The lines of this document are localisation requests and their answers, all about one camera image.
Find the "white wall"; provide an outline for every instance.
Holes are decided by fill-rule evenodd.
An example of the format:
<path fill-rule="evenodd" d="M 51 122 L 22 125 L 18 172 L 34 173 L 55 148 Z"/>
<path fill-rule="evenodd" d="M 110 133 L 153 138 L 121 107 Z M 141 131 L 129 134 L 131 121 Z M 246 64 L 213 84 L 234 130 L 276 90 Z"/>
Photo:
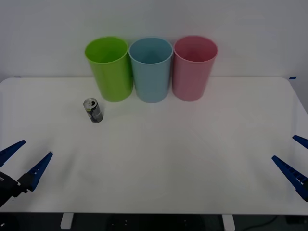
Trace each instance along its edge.
<path fill-rule="evenodd" d="M 307 0 L 3 0 L 0 78 L 91 75 L 91 40 L 213 39 L 215 76 L 308 74 Z"/>

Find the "cable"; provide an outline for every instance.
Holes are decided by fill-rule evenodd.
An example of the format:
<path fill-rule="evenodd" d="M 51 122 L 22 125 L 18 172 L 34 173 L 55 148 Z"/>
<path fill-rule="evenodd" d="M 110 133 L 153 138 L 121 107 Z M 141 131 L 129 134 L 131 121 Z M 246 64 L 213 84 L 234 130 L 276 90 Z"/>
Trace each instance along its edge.
<path fill-rule="evenodd" d="M 258 228 L 258 227 L 262 227 L 262 226 L 269 225 L 269 224 L 273 223 L 273 222 L 277 219 L 277 217 L 278 217 L 278 216 L 276 215 L 276 216 L 273 217 L 272 220 L 270 220 L 270 221 L 268 221 L 268 222 L 265 222 L 265 223 L 260 224 L 260 225 L 249 226 L 249 227 L 243 229 L 242 231 L 247 231 L 247 230 L 249 230 L 249 229 L 253 229 L 253 228 Z"/>

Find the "floor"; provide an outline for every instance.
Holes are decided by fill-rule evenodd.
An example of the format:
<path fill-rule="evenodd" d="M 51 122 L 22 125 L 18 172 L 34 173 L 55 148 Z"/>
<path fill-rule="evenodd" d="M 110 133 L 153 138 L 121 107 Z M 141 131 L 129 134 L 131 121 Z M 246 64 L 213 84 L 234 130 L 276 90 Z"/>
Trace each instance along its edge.
<path fill-rule="evenodd" d="M 0 214 L 0 218 L 4 218 L 8 214 Z M 14 229 L 11 226 L 10 231 L 19 230 L 19 231 L 60 231 L 60 223 L 62 214 L 61 213 L 18 213 L 18 214 L 9 214 L 9 220 L 12 223 L 19 223 L 19 229 Z M 111 214 L 75 214 L 72 224 L 71 231 L 117 231 L 117 230 L 143 230 L 140 227 L 136 228 L 131 226 L 124 226 L 124 220 L 127 219 L 128 222 L 133 220 L 134 215 L 111 215 Z M 195 224 L 194 226 L 189 226 L 188 228 L 176 228 L 176 230 L 184 231 L 223 231 L 222 219 L 219 215 L 202 215 L 203 227 L 196 225 L 199 221 L 193 220 L 192 217 L 187 217 L 187 222 Z M 266 223 L 271 220 L 273 216 L 255 216 L 255 215 L 234 215 L 234 223 L 236 231 L 242 231 L 243 229 Z M 302 222 L 302 224 L 288 224 L 286 221 L 286 216 L 278 216 L 277 219 L 272 223 L 264 227 L 249 229 L 252 231 L 308 231 L 308 224 L 306 222 L 306 217 L 288 217 L 289 222 Z M 111 226 L 112 223 L 120 224 L 120 221 L 123 220 L 122 228 L 114 228 Z M 152 227 L 153 230 L 170 230 L 170 228 L 161 227 Z"/>

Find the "table surface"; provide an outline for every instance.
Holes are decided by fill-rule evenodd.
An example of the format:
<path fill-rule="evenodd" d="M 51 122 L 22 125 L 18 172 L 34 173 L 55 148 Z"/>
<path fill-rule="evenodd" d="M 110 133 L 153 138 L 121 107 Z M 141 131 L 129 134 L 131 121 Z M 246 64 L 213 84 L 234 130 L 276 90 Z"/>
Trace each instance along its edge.
<path fill-rule="evenodd" d="M 83 108 L 94 97 L 104 119 Z M 18 179 L 49 151 L 36 190 L 2 212 L 302 214 L 308 204 L 271 160 L 308 176 L 308 115 L 280 77 L 212 77 L 202 99 L 171 92 L 111 103 L 93 78 L 0 84 L 0 150 L 26 144 L 1 171 Z"/>

